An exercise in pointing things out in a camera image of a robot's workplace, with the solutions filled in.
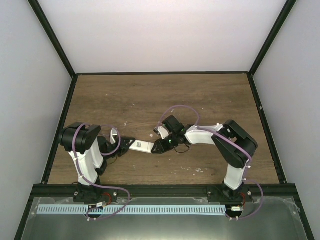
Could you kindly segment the white remote control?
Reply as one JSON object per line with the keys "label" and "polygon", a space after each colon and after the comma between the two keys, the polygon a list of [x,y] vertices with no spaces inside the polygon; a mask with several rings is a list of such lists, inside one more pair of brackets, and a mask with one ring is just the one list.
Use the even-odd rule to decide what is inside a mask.
{"label": "white remote control", "polygon": [[152,142],[135,140],[133,143],[130,144],[129,149],[132,151],[151,154],[153,147],[154,143]]}

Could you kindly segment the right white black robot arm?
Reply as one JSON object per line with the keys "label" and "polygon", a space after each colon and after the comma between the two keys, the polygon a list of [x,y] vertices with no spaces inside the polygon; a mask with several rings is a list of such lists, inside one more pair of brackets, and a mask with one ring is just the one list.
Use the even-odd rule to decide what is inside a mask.
{"label": "right white black robot arm", "polygon": [[214,126],[183,125],[173,115],[154,130],[160,139],[154,142],[150,152],[164,154],[179,145],[214,145],[227,162],[226,176],[221,184],[223,198],[229,202],[240,196],[245,173],[249,168],[258,143],[234,120]]}

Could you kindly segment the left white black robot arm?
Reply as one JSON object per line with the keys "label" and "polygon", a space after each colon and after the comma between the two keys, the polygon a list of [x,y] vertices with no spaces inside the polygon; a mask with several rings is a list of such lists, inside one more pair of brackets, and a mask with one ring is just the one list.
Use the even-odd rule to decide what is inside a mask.
{"label": "left white black robot arm", "polygon": [[100,177],[110,165],[109,160],[126,154],[136,139],[122,137],[112,127],[110,140],[107,140],[100,135],[101,129],[100,125],[86,126],[76,122],[59,133],[59,144],[71,156],[78,176],[76,202],[97,202],[107,194],[119,191],[130,196],[129,191],[121,187],[102,186]]}

